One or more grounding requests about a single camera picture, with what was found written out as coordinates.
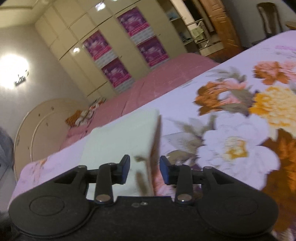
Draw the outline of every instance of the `bright light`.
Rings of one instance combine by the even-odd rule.
[[[26,75],[28,62],[17,55],[6,55],[0,59],[0,85],[9,89],[15,86],[20,77]]]
[[[100,10],[103,10],[105,7],[106,7],[106,4],[103,2],[100,2],[96,5],[96,10],[100,11]]]
[[[80,52],[80,48],[73,49],[73,53],[79,53],[79,52]]]

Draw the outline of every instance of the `white foam block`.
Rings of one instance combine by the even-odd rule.
[[[158,110],[137,110],[90,133],[79,165],[98,169],[105,163],[119,163],[125,154],[131,157],[126,184],[113,185],[114,200],[117,196],[153,196],[150,155],[158,117]],[[95,184],[90,184],[87,199],[94,199],[94,189]]]

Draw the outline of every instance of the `chair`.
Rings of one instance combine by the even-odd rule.
[[[277,24],[279,26],[280,32],[283,32],[283,27],[279,17],[279,11],[274,3],[271,2],[261,2],[257,4],[258,11],[263,21],[263,29],[265,32],[265,36],[270,38],[272,36],[277,35]],[[258,40],[253,42],[252,45],[256,45],[265,39]]]

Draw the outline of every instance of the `floral bedspread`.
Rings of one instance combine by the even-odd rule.
[[[296,238],[296,31],[270,38],[146,104],[162,116],[160,154],[213,166],[279,206],[274,235]],[[157,195],[175,187],[154,170]],[[195,187],[196,197],[201,195]]]

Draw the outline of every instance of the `metal pivot screw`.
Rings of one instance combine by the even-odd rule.
[[[180,194],[177,199],[181,202],[188,202],[192,199],[192,196],[189,194]]]
[[[96,196],[96,200],[98,202],[107,202],[111,199],[111,197],[107,194],[101,194],[101,195],[98,195]]]

